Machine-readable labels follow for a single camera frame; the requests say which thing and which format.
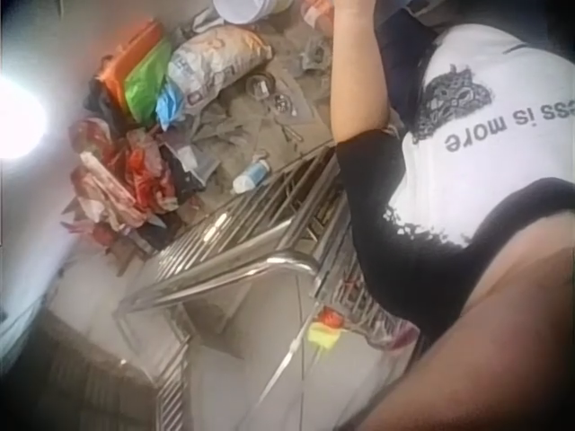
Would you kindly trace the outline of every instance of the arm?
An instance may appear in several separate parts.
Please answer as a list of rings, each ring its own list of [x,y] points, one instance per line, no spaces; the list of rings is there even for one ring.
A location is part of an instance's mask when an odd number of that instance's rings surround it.
[[[375,0],[335,0],[332,132],[343,142],[389,120],[385,73],[374,29]]]
[[[565,251],[508,280],[460,319],[361,431],[509,430],[537,419],[569,381],[572,271]]]

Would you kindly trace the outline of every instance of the skin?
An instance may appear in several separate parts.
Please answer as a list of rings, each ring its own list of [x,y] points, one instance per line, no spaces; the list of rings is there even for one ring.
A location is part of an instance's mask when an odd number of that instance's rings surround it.
[[[385,128],[390,108],[372,20],[375,0],[334,4],[332,133],[341,143]],[[572,377],[574,250],[571,213],[517,233],[456,325],[361,431],[537,428]]]

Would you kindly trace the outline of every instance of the orange plastic bag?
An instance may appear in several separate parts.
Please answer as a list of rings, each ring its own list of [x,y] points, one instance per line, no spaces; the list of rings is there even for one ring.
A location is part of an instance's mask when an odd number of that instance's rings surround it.
[[[98,79],[126,114],[129,114],[129,107],[124,93],[124,82],[163,37],[162,24],[156,21],[147,22],[127,45],[119,47],[118,52],[98,75]]]

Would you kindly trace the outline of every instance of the white t-shirt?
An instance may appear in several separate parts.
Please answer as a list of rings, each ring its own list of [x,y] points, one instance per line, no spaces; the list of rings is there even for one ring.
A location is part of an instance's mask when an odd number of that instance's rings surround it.
[[[504,198],[575,177],[575,67],[490,27],[449,31],[429,62],[406,173],[384,214],[466,245]]]
[[[437,339],[493,259],[541,218],[575,211],[575,67],[505,32],[438,43],[415,124],[338,145],[367,287]]]

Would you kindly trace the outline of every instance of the green plastic bag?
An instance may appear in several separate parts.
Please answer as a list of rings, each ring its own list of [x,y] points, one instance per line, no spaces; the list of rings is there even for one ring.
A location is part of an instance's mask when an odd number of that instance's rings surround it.
[[[132,117],[139,124],[147,126],[152,122],[155,103],[164,85],[171,57],[172,46],[168,40],[163,39],[134,67],[124,81],[126,103]]]

